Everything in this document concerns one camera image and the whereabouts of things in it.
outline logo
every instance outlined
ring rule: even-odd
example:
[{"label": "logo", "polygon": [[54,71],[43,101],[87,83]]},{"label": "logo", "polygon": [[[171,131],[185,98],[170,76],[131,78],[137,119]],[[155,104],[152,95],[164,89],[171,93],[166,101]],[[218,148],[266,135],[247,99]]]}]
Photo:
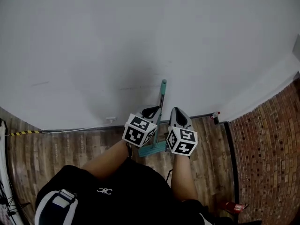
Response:
[{"label": "logo", "polygon": [[132,142],[136,145],[140,145],[142,143],[143,138],[144,133],[134,129],[133,127],[128,127],[125,134],[125,139],[127,139],[129,142]]},{"label": "logo", "polygon": [[174,145],[177,142],[177,138],[176,138],[175,133],[174,133],[173,130],[169,133],[169,136],[167,138],[167,142],[170,146],[170,149],[172,150],[174,148]]},{"label": "logo", "polygon": [[180,142],[175,150],[175,152],[180,154],[189,154],[195,145],[187,142]]},{"label": "logo", "polygon": [[130,124],[132,124],[133,126],[136,126],[137,128],[140,128],[144,131],[147,131],[147,128],[150,123],[139,117],[135,117],[135,118],[133,118],[133,120],[131,121]]},{"label": "logo", "polygon": [[107,189],[107,188],[99,188],[97,190],[97,192],[107,194],[107,195],[112,194],[112,191],[113,191],[112,189]]},{"label": "logo", "polygon": [[154,134],[154,131],[155,129],[153,129],[151,132],[148,133],[144,143],[148,142],[151,139],[152,135]]},{"label": "logo", "polygon": [[195,136],[192,131],[185,131],[180,129],[180,137],[184,140],[195,142]]}]

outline yellow black caution tape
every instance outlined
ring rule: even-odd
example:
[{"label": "yellow black caution tape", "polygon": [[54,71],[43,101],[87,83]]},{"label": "yellow black caution tape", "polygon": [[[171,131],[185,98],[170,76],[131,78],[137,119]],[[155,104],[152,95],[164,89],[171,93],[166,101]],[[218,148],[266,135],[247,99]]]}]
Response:
[{"label": "yellow black caution tape", "polygon": [[10,135],[10,136],[19,136],[19,135],[30,134],[30,133],[43,133],[43,131],[32,131],[32,130],[28,130],[28,131],[23,131],[23,132],[18,132],[18,133],[10,133],[10,134],[8,134],[8,135]]}]

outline wooden floor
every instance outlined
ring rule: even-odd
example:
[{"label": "wooden floor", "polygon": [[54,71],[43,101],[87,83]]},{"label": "wooden floor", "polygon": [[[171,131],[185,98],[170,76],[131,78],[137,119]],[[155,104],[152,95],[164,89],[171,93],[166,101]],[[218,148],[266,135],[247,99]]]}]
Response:
[{"label": "wooden floor", "polygon": [[[7,122],[9,132],[34,127],[0,108],[0,118]],[[208,117],[193,119],[199,144],[191,156],[191,164],[199,201],[215,215],[229,216],[217,209],[223,199],[234,201],[233,170],[224,125],[214,125]],[[25,216],[33,224],[35,199],[38,191],[64,165],[82,166],[110,148],[121,139],[123,129],[69,132],[64,134],[26,134],[8,137],[8,165],[13,188],[20,203],[30,202],[24,208]],[[165,139],[166,124],[160,126],[158,139]],[[146,158],[133,159],[148,165],[167,177],[172,168],[173,156],[158,153]]]}]

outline mop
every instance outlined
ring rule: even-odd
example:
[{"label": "mop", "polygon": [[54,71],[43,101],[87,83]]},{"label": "mop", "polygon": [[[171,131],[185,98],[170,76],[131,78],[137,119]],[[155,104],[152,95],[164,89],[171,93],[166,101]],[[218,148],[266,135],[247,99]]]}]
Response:
[{"label": "mop", "polygon": [[166,86],[167,86],[167,80],[164,79],[161,82],[161,87],[160,87],[161,96],[160,96],[159,107],[161,108],[161,110],[160,110],[160,114],[159,114],[159,117],[157,120],[157,130],[154,134],[154,140],[153,140],[154,143],[151,145],[148,145],[148,146],[141,147],[139,149],[140,157],[145,157],[145,156],[157,153],[157,152],[165,151],[165,148],[166,148],[165,141],[158,142],[157,137],[158,137],[158,129],[159,129],[159,124],[160,124],[160,119],[161,119],[161,113],[162,113],[163,104],[164,104]]}]

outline brick wall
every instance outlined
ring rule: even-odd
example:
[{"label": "brick wall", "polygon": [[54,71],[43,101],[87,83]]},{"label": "brick wall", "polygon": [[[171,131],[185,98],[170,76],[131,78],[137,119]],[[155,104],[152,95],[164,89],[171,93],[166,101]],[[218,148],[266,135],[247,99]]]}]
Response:
[{"label": "brick wall", "polygon": [[239,223],[289,224],[300,203],[300,80],[230,122],[240,203]]}]

